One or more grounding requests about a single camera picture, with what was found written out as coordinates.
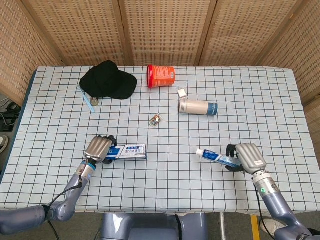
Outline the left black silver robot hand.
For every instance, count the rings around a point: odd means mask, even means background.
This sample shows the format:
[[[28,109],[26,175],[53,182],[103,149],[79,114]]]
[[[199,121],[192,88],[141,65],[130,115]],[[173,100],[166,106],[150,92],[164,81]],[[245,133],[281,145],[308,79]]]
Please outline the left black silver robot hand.
[[[97,164],[100,164],[107,157],[111,146],[117,146],[117,144],[117,140],[113,135],[95,136],[85,151],[84,157],[88,160],[95,161]]]

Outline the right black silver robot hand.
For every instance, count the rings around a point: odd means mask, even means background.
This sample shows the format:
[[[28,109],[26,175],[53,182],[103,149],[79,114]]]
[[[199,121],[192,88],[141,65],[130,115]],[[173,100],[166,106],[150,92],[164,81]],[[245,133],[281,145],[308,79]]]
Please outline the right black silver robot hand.
[[[266,161],[260,150],[254,143],[228,144],[226,147],[226,156],[237,156],[241,165],[237,167],[226,166],[230,172],[246,172],[253,175],[259,171],[266,170]]]

